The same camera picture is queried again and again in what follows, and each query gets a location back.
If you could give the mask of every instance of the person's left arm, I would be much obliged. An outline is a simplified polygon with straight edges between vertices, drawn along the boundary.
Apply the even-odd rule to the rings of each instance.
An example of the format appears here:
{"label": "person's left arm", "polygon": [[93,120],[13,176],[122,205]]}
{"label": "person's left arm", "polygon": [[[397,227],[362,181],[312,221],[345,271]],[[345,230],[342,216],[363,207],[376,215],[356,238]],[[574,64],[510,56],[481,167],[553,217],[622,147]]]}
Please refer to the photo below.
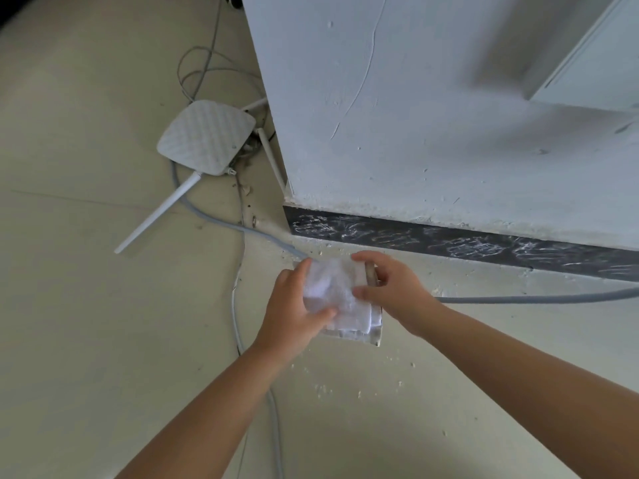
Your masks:
{"label": "person's left arm", "polygon": [[222,477],[257,405],[280,371],[335,316],[302,301],[311,260],[277,277],[255,342],[169,422],[116,479]]}

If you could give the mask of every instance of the white wireless router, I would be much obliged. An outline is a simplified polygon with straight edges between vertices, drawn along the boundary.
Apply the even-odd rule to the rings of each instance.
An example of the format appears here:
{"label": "white wireless router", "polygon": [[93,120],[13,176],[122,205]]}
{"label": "white wireless router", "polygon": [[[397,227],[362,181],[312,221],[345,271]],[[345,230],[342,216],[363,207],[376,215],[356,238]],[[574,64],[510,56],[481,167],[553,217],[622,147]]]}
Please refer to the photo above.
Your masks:
{"label": "white wireless router", "polygon": [[[180,112],[164,131],[157,149],[161,155],[170,160],[192,168],[193,174],[115,249],[115,253],[122,252],[173,203],[189,191],[202,178],[202,173],[213,176],[235,174],[229,165],[251,136],[256,125],[255,118],[246,111],[264,104],[267,104],[266,98],[242,109],[214,101],[195,101]],[[261,128],[258,129],[258,135],[276,171],[278,182],[283,186],[281,175],[274,164],[275,160],[268,145],[268,139]]]}

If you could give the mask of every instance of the white box on wall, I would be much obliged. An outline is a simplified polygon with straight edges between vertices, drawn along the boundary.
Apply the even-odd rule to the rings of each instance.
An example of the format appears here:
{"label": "white box on wall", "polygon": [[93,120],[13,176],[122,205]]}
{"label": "white box on wall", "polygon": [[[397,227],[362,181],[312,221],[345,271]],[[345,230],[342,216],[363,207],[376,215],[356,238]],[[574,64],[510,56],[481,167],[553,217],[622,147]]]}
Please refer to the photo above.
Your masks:
{"label": "white box on wall", "polygon": [[639,113],[639,0],[583,0],[523,87],[532,101]]}

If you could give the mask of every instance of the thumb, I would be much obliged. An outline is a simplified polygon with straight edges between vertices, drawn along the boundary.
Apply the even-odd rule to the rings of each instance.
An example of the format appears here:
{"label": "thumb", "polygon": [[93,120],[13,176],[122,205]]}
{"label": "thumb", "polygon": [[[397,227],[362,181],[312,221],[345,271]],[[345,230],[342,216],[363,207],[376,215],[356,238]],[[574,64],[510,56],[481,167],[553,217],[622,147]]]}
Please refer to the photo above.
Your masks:
{"label": "thumb", "polygon": [[353,295],[357,297],[357,299],[361,299],[362,301],[369,301],[374,304],[380,304],[380,290],[381,289],[379,287],[373,287],[370,285],[359,285],[353,288]]}
{"label": "thumb", "polygon": [[308,316],[309,318],[309,326],[319,333],[321,330],[328,326],[328,323],[333,321],[333,318],[337,315],[337,308],[325,308],[315,314],[311,314]]}

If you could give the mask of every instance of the white wall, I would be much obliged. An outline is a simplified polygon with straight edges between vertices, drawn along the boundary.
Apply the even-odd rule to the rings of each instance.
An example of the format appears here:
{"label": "white wall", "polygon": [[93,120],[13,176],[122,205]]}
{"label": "white wall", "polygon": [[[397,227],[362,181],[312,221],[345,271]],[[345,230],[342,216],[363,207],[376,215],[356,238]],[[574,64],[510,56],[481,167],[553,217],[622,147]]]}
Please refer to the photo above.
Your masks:
{"label": "white wall", "polygon": [[245,0],[290,202],[639,248],[639,123],[519,88],[576,1]]}

